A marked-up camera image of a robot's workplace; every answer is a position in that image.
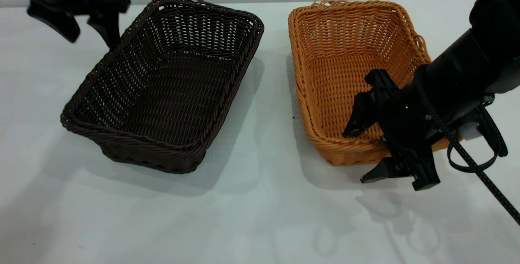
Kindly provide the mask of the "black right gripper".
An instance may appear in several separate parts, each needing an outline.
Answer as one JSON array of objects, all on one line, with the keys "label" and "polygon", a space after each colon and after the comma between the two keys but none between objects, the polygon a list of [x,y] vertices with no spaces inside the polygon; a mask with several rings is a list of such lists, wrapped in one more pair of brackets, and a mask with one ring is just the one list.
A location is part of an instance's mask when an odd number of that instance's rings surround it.
[{"label": "black right gripper", "polygon": [[416,191],[439,184],[431,142],[425,138],[429,123],[415,86],[400,89],[384,69],[371,70],[365,81],[371,90],[355,96],[343,137],[360,136],[378,123],[383,131],[381,140],[390,157],[381,159],[360,178],[360,182],[411,176]]}]

